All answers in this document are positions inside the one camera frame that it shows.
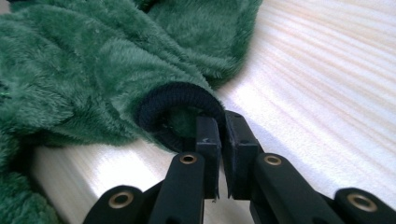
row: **light wooden surface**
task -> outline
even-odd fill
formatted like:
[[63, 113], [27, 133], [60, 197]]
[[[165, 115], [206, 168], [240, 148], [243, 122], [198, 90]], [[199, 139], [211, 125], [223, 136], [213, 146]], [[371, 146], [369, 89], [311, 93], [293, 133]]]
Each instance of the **light wooden surface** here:
[[[396, 1], [265, 0], [246, 66], [219, 96], [317, 191], [356, 187], [396, 208]], [[80, 223], [107, 189], [148, 189], [171, 159], [143, 141], [42, 147], [33, 175], [61, 216]], [[252, 223], [247, 202], [226, 199], [223, 176], [220, 187], [205, 223]]]

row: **green plush fabric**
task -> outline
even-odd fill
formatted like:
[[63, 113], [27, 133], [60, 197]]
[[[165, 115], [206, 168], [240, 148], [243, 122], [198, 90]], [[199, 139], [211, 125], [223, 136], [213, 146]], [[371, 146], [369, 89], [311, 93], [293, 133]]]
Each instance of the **green plush fabric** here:
[[0, 223], [59, 221], [15, 169], [22, 148], [141, 137], [182, 151], [198, 113], [221, 124], [214, 90], [240, 69], [260, 3], [13, 3], [0, 16]]

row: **fabric fold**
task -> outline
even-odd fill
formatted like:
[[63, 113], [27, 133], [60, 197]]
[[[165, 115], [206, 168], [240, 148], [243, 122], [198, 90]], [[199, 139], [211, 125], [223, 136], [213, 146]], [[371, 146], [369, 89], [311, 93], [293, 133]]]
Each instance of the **fabric fold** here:
[[260, 3], [12, 1], [0, 16], [0, 222], [58, 222], [10, 166], [21, 145], [144, 138], [180, 152], [196, 116], [224, 125], [215, 89], [239, 71]]

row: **metal rivet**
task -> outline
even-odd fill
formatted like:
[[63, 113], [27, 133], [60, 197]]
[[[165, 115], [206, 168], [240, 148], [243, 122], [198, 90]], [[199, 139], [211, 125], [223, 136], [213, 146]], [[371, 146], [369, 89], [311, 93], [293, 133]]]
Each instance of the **metal rivet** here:
[[134, 200], [134, 195], [131, 191], [125, 190], [111, 196], [108, 200], [108, 205], [112, 208], [119, 209], [127, 206]]
[[193, 164], [197, 161], [197, 158], [191, 154], [180, 157], [180, 161], [184, 164]]
[[270, 165], [280, 165], [282, 163], [282, 160], [276, 156], [266, 156], [264, 157], [264, 161]]
[[355, 207], [366, 212], [375, 212], [378, 207], [376, 204], [364, 195], [350, 193], [346, 196], [347, 200]]

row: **wood grain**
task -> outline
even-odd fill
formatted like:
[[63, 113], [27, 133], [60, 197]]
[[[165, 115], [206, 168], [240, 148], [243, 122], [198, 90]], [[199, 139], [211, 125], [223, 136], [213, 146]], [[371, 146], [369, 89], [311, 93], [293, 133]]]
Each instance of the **wood grain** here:
[[[317, 191], [357, 187], [396, 208], [395, 1], [265, 0], [246, 65], [219, 97]], [[33, 176], [61, 216], [80, 223], [107, 189], [161, 181], [171, 158], [142, 141], [42, 147]], [[252, 223], [247, 203], [226, 199], [223, 175], [220, 187], [205, 223]]]

